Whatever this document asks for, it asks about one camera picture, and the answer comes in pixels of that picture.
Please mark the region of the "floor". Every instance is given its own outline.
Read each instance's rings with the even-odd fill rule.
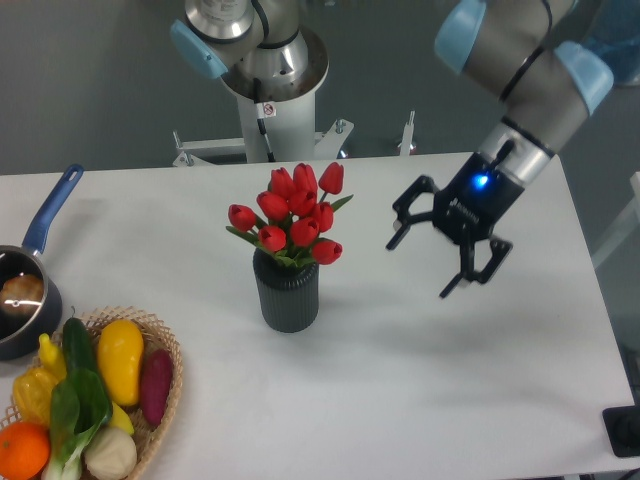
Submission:
[[[356,125],[351,156],[394,155],[415,110],[418,153],[472,151],[502,106],[433,54],[455,0],[300,0],[325,41],[317,129]],[[580,41],[600,0],[582,0],[546,43]],[[183,141],[240,137],[235,101],[187,67],[168,30],[180,0],[0,0],[0,175],[169,167]],[[618,88],[560,153],[587,245],[632,199],[640,88]],[[621,349],[640,351],[640,229],[597,272]],[[614,480],[620,474],[598,475]]]

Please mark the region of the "ribbed vase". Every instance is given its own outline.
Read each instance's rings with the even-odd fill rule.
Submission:
[[[304,330],[318,315],[318,275],[313,263],[302,270],[279,266],[262,250],[253,255],[262,316],[267,324],[279,332]]]

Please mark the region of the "yellow squash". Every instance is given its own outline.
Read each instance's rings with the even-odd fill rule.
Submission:
[[[58,379],[44,367],[31,368],[13,381],[13,399],[22,420],[49,427],[51,392]]]
[[[98,369],[109,397],[121,407],[138,403],[143,352],[142,333],[131,320],[114,320],[102,329],[96,355]]]

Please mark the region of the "red tulip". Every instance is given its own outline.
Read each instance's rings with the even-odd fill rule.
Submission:
[[[326,232],[333,225],[333,209],[329,202],[317,203],[311,211],[311,216],[318,221],[321,232]]]
[[[298,247],[308,247],[320,233],[320,225],[315,218],[306,217],[297,222],[293,222],[289,234],[291,241]]]
[[[280,227],[267,225],[258,232],[260,243],[270,252],[282,250],[287,244],[287,234]]]
[[[300,190],[291,195],[289,199],[289,210],[291,210],[294,215],[304,217],[311,213],[311,210],[313,210],[316,204],[316,200],[317,196],[315,192]]]
[[[289,215],[287,201],[275,193],[262,192],[258,195],[256,202],[269,220],[281,222]]]
[[[315,194],[318,193],[318,182],[316,175],[313,173],[311,166],[299,163],[293,169],[293,183],[298,190],[308,190]]]
[[[333,162],[324,171],[318,184],[325,192],[337,195],[342,191],[343,180],[344,166],[340,165],[338,162]]]
[[[323,240],[311,249],[311,255],[320,265],[330,265],[342,255],[342,245],[333,240]]]
[[[271,191],[276,195],[280,195],[285,200],[296,193],[296,185],[289,172],[284,167],[277,170],[271,170]]]
[[[229,207],[229,221],[241,232],[246,232],[256,224],[256,214],[244,205],[231,205]]]

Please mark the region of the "blue pan handle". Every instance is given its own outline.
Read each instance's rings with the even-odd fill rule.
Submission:
[[[67,200],[83,173],[84,168],[80,165],[73,164],[62,174],[62,177],[58,180],[56,186],[53,187],[53,190],[31,221],[31,225],[29,225],[29,229],[22,241],[23,248],[29,250],[31,253],[44,252],[51,222],[53,222],[60,207],[62,207]]]

